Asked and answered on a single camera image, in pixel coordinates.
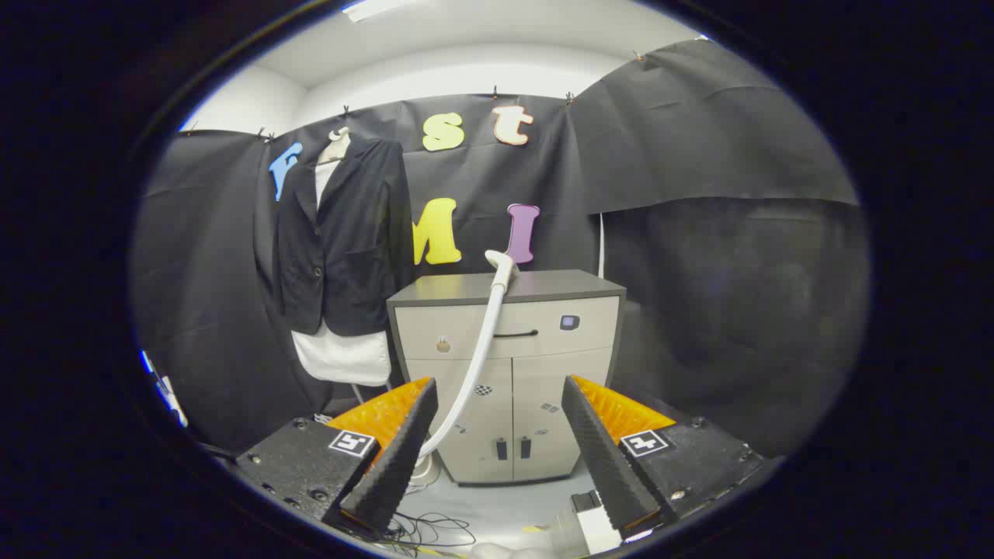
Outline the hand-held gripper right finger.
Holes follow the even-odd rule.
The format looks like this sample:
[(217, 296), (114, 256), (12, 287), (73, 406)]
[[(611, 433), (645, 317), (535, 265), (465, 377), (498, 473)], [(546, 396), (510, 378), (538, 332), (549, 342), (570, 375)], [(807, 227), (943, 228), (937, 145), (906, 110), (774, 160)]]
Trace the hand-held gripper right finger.
[(578, 375), (565, 378), (561, 410), (624, 539), (709, 512), (764, 484), (785, 461), (709, 418), (642, 404)]

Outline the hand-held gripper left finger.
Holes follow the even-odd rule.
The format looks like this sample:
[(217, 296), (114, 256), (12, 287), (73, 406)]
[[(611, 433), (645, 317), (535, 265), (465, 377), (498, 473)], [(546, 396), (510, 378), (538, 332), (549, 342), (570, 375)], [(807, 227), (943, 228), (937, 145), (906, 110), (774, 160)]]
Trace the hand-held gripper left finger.
[(303, 516), (380, 538), (407, 492), (437, 411), (436, 381), (423, 377), (329, 421), (294, 418), (239, 454), (235, 466)]

